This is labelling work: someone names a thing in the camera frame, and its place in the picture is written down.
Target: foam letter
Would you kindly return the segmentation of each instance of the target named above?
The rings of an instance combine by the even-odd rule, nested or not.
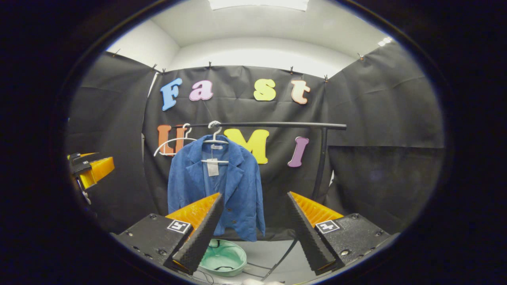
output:
[[[294,154],[292,155],[292,159],[287,163],[289,167],[301,166],[301,158],[303,157],[303,152],[305,152],[305,147],[309,142],[310,140],[305,137],[296,137],[296,148],[294,149]]]
[[[194,91],[190,92],[189,98],[192,101],[197,100],[208,100],[213,96],[213,93],[211,92],[211,87],[213,86],[213,83],[209,80],[203,80],[196,82],[192,89]]]
[[[181,85],[182,83],[183,80],[181,78],[176,78],[171,83],[160,88],[160,92],[162,92],[162,98],[164,99],[162,111],[165,111],[171,108],[172,106],[176,105],[176,100],[174,100],[174,98],[178,97],[178,86]]]
[[[241,131],[238,129],[227,129],[224,131],[224,135],[246,148],[249,152],[252,152],[258,164],[268,163],[268,158],[266,157],[266,139],[269,136],[269,132],[267,130],[253,131],[248,142],[245,141]]]
[[[303,97],[303,94],[306,92],[310,92],[310,87],[306,86],[306,81],[304,80],[292,80],[292,84],[294,84],[294,88],[292,89],[292,99],[299,104],[306,104],[308,100]]]
[[[158,144],[158,146],[160,146],[165,141],[169,140],[169,132],[171,131],[171,126],[169,126],[169,125],[160,125],[160,126],[158,126],[157,130],[159,131],[159,144]],[[187,128],[177,128],[176,129],[176,138],[182,138],[183,134],[185,133],[186,130],[187,130]],[[180,149],[182,149],[182,148],[183,148],[183,140],[182,139],[178,139],[176,141],[176,151],[174,153],[178,153],[178,151]],[[160,152],[163,155],[166,155],[166,154],[169,154],[169,153],[173,153],[173,149],[169,146],[169,143],[167,143],[167,144],[165,144],[160,149]]]
[[[255,90],[253,96],[257,101],[271,101],[276,96],[275,82],[272,79],[259,79],[253,85]]]

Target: blazer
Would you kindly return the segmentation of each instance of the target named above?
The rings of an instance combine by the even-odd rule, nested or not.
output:
[[[213,144],[212,149],[212,144],[203,143],[212,138],[206,135],[193,141],[172,158],[167,184],[169,213],[220,192],[225,205],[214,235],[222,235],[228,227],[243,240],[256,241],[256,227],[263,235],[266,233],[259,165],[248,150],[223,135],[216,139],[228,145]],[[218,175],[209,176],[216,173],[209,171],[208,163],[201,162],[211,156],[229,161],[218,164]]]

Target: white wall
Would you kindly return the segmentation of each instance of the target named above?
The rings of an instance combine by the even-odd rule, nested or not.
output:
[[[179,45],[157,24],[148,20],[119,38],[107,51],[132,58],[155,69],[168,68]]]
[[[181,48],[168,70],[211,65],[248,65],[290,69],[323,78],[356,58],[309,43],[278,38],[231,38]]]

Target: clothing rack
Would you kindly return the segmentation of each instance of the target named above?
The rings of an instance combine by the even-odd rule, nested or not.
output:
[[[211,124],[195,124],[195,125],[188,125],[186,124],[186,128],[194,128],[194,127],[209,127]],[[344,124],[327,124],[327,123],[297,123],[297,122],[247,122],[247,123],[220,123],[216,122],[214,127],[281,127],[281,128],[319,128],[321,132],[320,136],[320,159],[318,163],[318,169],[317,169],[317,176],[315,177],[315,185],[313,186],[312,191],[312,200],[315,200],[318,189],[320,188],[320,185],[322,184],[322,175],[324,172],[324,163],[325,163],[325,154],[328,149],[328,130],[346,130],[347,125]],[[280,263],[287,257],[287,255],[291,252],[291,250],[294,248],[298,240],[295,238],[292,244],[289,246],[285,254],[282,256],[282,258],[271,268],[260,266],[257,264],[253,264],[248,262],[248,264],[257,266],[260,268],[269,269],[269,272],[264,275],[255,275],[248,272],[243,271],[243,273],[253,275],[256,277],[260,277],[261,281],[266,280],[268,276],[280,265]]]

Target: ceiling light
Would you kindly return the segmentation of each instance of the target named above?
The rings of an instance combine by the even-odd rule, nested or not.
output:
[[[237,6],[276,6],[306,11],[309,0],[209,0],[212,10]]]

